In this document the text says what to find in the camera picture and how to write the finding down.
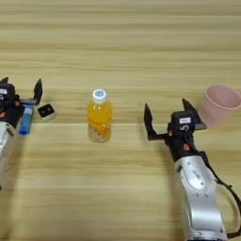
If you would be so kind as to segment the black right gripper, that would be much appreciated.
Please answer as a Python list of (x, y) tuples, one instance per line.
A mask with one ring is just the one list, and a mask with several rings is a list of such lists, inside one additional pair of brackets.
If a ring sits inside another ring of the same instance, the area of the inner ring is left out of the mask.
[[(187, 99), (182, 99), (182, 102), (185, 111), (189, 111), (194, 115), (195, 123), (201, 123), (201, 117), (196, 108)], [(182, 157), (203, 156), (203, 152), (198, 151), (194, 144), (193, 130), (175, 129), (170, 122), (165, 134), (157, 134), (153, 129), (152, 112), (147, 104), (145, 104), (144, 108), (144, 123), (148, 140), (163, 140), (169, 147), (174, 162), (177, 162)]]

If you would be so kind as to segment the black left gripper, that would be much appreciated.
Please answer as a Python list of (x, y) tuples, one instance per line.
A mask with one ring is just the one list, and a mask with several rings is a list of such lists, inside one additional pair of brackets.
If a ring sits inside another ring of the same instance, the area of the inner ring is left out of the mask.
[[(8, 77), (0, 80), (0, 83), (7, 84)], [(0, 94), (0, 121), (10, 124), (16, 128), (24, 113), (24, 105), (38, 105), (42, 96), (42, 82), (39, 80), (34, 88), (34, 97), (23, 99), (19, 95), (7, 96)]]

